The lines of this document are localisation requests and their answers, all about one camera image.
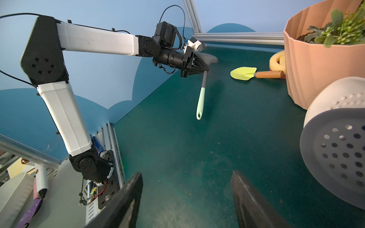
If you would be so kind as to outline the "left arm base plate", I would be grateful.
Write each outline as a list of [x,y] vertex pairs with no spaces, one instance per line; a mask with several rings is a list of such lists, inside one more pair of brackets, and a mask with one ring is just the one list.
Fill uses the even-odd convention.
[[100,184],[86,180],[83,191],[80,193],[81,203],[87,206],[93,202],[97,202],[100,210],[107,206],[120,189],[114,152],[112,150],[104,150],[101,152],[101,158],[106,160],[111,166],[111,173]]

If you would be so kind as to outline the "all grey slotted skimmer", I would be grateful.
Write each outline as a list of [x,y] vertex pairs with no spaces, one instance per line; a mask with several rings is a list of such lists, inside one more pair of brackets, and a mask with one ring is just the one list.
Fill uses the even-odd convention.
[[[218,63],[217,57],[206,54],[206,53],[198,53],[198,57],[200,57],[208,66],[211,64]],[[207,74],[209,70],[205,70],[203,73],[202,86],[200,90],[200,96],[198,100],[197,110],[196,110],[196,118],[197,120],[201,120],[204,108],[204,99],[205,99],[205,88],[206,88],[206,80]]]

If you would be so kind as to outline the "grey skimmer mint handle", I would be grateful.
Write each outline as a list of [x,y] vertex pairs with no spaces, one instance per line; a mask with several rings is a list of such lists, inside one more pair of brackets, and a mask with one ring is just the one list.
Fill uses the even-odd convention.
[[312,118],[300,137],[302,159],[329,192],[365,208],[365,110],[341,108]]

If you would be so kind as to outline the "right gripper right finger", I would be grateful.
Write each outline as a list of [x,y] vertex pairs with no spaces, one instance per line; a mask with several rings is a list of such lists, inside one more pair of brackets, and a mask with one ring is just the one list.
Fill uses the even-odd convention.
[[233,171],[231,186],[240,228],[292,227],[241,172]]

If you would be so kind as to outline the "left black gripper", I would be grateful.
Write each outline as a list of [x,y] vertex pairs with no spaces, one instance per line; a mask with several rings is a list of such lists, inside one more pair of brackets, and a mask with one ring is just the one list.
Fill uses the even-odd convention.
[[180,77],[186,78],[209,70],[210,59],[207,55],[195,55],[194,50],[190,46],[186,46],[185,52],[182,53]]

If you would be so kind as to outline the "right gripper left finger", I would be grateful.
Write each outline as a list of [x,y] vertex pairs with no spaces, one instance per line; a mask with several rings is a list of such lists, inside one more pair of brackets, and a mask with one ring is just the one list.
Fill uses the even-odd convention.
[[143,177],[136,172],[115,198],[87,228],[135,228],[143,191]]

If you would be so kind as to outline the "cream skimmer wooden handle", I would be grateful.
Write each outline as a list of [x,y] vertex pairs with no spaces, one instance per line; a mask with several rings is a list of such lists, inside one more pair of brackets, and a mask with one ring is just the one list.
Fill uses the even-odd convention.
[[347,77],[328,85],[309,106],[304,125],[315,116],[339,108],[365,107],[365,79]]

